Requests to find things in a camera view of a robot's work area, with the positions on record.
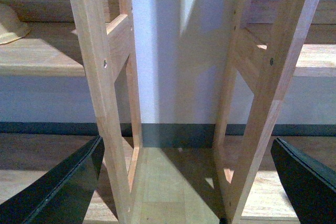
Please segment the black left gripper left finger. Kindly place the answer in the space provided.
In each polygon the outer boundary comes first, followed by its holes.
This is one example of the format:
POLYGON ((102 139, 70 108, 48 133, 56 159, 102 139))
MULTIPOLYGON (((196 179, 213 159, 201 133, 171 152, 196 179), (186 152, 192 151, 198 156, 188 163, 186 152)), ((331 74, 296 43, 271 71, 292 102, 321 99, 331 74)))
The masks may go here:
POLYGON ((2 203, 1 223, 83 223, 103 156, 103 139, 96 136, 2 203))

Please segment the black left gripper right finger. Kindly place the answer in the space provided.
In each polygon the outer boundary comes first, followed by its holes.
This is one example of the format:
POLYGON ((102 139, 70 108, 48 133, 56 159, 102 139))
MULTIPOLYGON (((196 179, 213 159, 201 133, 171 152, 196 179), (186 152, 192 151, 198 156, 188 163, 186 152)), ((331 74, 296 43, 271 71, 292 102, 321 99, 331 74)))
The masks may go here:
POLYGON ((335 223, 335 171, 281 138, 271 156, 300 223, 335 223))

